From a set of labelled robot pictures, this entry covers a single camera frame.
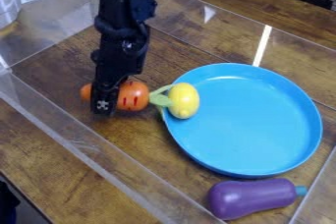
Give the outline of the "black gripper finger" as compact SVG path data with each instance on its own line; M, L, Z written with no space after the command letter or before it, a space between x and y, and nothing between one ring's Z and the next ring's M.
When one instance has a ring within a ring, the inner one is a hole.
M107 85L92 83L91 91L91 111L98 115L115 113L120 94L120 85Z

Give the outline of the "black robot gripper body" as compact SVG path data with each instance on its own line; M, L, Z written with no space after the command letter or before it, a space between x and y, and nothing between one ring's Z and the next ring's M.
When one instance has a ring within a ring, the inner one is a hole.
M115 87L123 79L142 72L150 28L144 23L114 28L100 17L95 19L95 28L102 34L100 48L91 56L96 64L95 84Z

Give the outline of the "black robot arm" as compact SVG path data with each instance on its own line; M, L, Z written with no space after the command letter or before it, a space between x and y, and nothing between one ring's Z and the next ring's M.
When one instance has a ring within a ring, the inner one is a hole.
M122 83L142 73L150 45L146 21L155 16L155 0L100 0L95 28L100 47L92 52L96 73L91 91L91 110L111 115L118 109Z

